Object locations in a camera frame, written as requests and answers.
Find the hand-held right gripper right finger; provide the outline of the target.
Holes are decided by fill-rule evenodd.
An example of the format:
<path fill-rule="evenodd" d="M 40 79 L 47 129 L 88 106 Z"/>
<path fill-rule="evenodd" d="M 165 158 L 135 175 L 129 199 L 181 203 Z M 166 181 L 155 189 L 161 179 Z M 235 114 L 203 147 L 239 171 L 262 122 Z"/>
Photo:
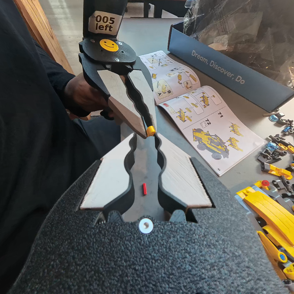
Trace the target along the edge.
<path fill-rule="evenodd" d="M 161 168 L 158 178 L 158 201 L 169 213 L 182 210 L 185 214 L 195 208 L 211 208 L 212 202 L 192 163 L 192 157 L 162 134 L 155 134 Z"/>

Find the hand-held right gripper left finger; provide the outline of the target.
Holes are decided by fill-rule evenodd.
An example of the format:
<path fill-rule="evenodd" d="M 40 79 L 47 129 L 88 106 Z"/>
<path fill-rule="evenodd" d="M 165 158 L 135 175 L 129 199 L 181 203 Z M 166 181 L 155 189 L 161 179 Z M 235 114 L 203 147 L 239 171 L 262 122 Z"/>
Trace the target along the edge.
<path fill-rule="evenodd" d="M 104 155 L 81 202 L 81 210 L 123 215 L 134 203 L 134 182 L 130 172 L 134 165 L 137 134 L 132 133 Z"/>

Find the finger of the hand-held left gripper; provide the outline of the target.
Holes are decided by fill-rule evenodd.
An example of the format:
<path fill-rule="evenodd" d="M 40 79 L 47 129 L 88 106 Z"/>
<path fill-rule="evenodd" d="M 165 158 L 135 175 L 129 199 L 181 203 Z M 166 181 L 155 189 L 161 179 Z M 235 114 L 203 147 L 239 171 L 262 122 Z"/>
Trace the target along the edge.
<path fill-rule="evenodd" d="M 156 110 L 153 90 L 150 88 L 143 72 L 133 70 L 128 73 L 126 86 L 135 109 L 143 120 L 143 127 L 154 126 L 157 131 Z"/>
<path fill-rule="evenodd" d="M 142 116 L 131 101 L 121 77 L 109 70 L 98 70 L 97 73 L 110 94 L 108 98 L 109 107 L 133 131 L 146 139 L 147 134 Z"/>

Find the person's left forearm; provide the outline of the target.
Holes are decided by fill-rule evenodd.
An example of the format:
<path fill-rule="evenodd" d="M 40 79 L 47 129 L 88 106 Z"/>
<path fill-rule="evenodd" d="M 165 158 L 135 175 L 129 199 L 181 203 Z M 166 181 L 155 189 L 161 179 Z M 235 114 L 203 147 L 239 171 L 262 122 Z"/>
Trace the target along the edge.
<path fill-rule="evenodd" d="M 70 80 L 75 78 L 74 74 L 69 73 L 60 64 L 55 62 L 42 47 L 33 39 L 37 52 L 39 53 L 40 60 L 45 68 L 45 72 L 49 79 L 51 86 L 60 98 L 64 107 L 76 116 L 80 114 L 81 108 L 71 99 L 67 98 L 65 88 Z"/>

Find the grey desk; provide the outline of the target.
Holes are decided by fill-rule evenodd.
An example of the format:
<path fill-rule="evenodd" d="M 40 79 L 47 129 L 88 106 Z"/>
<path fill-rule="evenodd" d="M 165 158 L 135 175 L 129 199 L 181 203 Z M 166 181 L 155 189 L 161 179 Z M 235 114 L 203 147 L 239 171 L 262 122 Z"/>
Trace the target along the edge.
<path fill-rule="evenodd" d="M 139 25 L 131 46 L 128 44 L 139 58 L 144 54 L 138 54 L 132 45 L 149 49 L 157 36 L 162 37 L 159 26 L 147 24 L 151 24 L 151 29 L 145 34 L 141 31 L 143 26 Z M 261 135 L 261 129 L 257 129 L 258 121 L 253 117 L 258 107 L 250 102 L 245 104 L 244 98 L 238 94 L 232 97 L 234 100 L 228 100 L 225 94 L 231 96 L 233 91 L 221 89 L 218 82 L 209 86 L 220 94 L 237 118 L 266 144 L 265 135 Z M 123 215 L 118 211 L 103 215 L 102 211 L 80 209 L 101 159 L 96 160 L 79 178 L 82 192 L 72 209 L 75 215 L 87 222 L 82 228 L 82 221 L 73 220 L 77 233 L 73 235 L 76 243 L 72 245 L 74 249 L 82 249 L 77 257 L 85 258 L 86 266 L 93 268 L 94 273 L 105 273 L 107 277 L 118 270 L 119 274 L 146 273 L 156 277 L 161 274 L 175 277 L 179 274 L 180 277 L 192 277 L 196 283 L 198 280 L 212 280 L 213 277 L 225 281 L 229 278 L 240 279 L 245 284 L 249 284 L 247 280 L 259 279 L 281 283 L 246 215 L 246 209 L 235 198 L 238 191 L 263 181 L 260 179 L 262 175 L 254 175 L 251 179 L 249 166 L 245 166 L 242 174 L 233 175 L 239 169 L 236 165 L 223 175 L 217 175 L 167 112 L 156 103 L 155 110 L 156 133 L 162 134 L 192 157 L 212 207 L 190 209 L 187 214 L 182 210 L 175 210 L 172 214 L 165 211 L 158 201 L 161 168 L 157 163 L 155 135 L 143 139 L 115 114 L 115 122 L 122 123 L 121 127 L 129 127 L 130 134 L 137 134 L 135 162 L 130 170 L 134 182 L 134 203 Z M 259 149 L 243 160 L 251 159 Z M 143 195 L 143 183 L 147 186 L 146 196 Z"/>

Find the person's left hand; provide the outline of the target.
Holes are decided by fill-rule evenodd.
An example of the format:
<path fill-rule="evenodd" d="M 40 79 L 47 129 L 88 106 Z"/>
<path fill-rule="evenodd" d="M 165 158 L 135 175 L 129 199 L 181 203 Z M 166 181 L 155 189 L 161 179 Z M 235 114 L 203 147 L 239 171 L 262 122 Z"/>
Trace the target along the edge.
<path fill-rule="evenodd" d="M 78 74 L 67 83 L 64 95 L 68 106 L 81 108 L 87 113 L 108 108 L 108 103 L 103 95 L 87 83 L 83 73 Z"/>

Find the brick instruction booklet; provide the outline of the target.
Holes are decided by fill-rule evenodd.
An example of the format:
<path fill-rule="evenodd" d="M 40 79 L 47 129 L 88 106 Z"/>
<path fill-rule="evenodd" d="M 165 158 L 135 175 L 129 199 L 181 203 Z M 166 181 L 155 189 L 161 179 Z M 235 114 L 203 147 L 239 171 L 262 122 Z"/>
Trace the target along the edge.
<path fill-rule="evenodd" d="M 156 105 L 167 112 L 217 175 L 223 175 L 265 144 L 214 88 L 201 86 L 193 69 L 163 51 L 141 55 L 140 59 L 150 72 Z"/>

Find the person's black clothing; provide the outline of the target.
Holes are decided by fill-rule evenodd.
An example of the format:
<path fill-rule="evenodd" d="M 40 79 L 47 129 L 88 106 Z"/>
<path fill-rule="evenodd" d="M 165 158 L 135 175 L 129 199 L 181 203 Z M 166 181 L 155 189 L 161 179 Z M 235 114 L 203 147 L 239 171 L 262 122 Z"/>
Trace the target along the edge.
<path fill-rule="evenodd" d="M 6 293 L 51 208 L 121 137 L 120 127 L 103 117 L 70 119 L 14 1 L 0 3 L 0 35 L 0 282 Z"/>

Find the dark blue cardboard box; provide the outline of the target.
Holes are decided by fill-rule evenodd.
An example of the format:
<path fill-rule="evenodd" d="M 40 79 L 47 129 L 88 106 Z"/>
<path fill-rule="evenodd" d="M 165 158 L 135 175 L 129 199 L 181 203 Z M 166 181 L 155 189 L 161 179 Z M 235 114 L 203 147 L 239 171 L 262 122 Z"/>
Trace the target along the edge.
<path fill-rule="evenodd" d="M 183 21 L 171 24 L 168 51 L 266 112 L 293 98 L 294 92 L 183 33 Z"/>

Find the yellow grey brick vehicle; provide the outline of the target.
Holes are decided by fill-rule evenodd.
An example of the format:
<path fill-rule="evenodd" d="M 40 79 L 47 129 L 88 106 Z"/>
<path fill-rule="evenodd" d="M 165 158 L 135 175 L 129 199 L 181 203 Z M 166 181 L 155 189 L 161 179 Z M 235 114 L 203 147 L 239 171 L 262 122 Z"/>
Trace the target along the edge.
<path fill-rule="evenodd" d="M 293 293 L 294 216 L 293 202 L 278 193 L 279 183 L 256 182 L 236 193 L 236 200 L 246 209 L 266 255 L 278 277 Z"/>

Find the pile of loose brick pieces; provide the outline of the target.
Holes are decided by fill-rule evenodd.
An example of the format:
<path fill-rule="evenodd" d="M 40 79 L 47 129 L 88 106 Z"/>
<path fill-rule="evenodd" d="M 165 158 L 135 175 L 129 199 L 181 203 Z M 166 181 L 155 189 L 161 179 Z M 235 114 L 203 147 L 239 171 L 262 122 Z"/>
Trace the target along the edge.
<path fill-rule="evenodd" d="M 293 135 L 293 120 L 286 119 L 285 114 L 279 109 L 263 116 L 268 117 L 271 122 L 282 126 L 283 129 L 276 135 L 270 135 L 268 137 L 269 141 L 259 153 L 257 160 L 260 162 L 261 171 L 278 177 L 278 179 L 272 181 L 274 187 L 278 191 L 285 190 L 282 197 L 293 198 L 293 183 L 290 181 L 293 180 L 294 172 L 294 146 L 292 143 L 287 142 L 285 138 L 287 135 Z M 282 157 L 288 155 L 292 157 L 292 160 L 287 167 L 279 168 L 275 166 L 277 162 L 282 160 Z"/>

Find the clear plastic bag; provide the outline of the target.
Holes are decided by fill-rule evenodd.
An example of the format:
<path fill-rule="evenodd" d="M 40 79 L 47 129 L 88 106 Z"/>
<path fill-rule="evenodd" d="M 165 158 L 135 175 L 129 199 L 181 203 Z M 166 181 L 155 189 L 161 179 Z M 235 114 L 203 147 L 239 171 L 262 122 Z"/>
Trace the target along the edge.
<path fill-rule="evenodd" d="M 186 1 L 183 33 L 293 90 L 293 0 Z"/>

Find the wooden post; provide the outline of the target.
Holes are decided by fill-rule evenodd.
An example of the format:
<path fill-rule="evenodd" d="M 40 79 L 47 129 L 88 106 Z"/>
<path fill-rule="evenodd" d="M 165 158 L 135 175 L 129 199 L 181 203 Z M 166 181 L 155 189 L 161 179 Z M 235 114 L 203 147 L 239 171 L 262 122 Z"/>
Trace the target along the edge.
<path fill-rule="evenodd" d="M 69 73 L 74 73 L 38 0 L 14 0 L 32 37 Z"/>

